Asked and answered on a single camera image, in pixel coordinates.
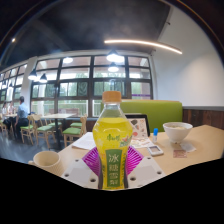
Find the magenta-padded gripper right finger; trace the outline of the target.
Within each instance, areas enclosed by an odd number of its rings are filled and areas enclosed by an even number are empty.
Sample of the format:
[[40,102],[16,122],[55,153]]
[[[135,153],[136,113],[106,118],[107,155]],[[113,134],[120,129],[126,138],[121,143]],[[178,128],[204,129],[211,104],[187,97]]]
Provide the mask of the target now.
[[152,156],[143,156],[133,146],[127,152],[125,173],[128,189],[143,187],[166,176]]

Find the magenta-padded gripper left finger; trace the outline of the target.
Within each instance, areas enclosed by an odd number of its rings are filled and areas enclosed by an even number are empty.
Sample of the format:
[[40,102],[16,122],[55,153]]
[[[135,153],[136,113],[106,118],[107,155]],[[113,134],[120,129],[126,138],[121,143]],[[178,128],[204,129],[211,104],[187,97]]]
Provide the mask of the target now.
[[97,148],[82,158],[75,158],[62,174],[62,178],[84,188],[98,189],[101,167]]

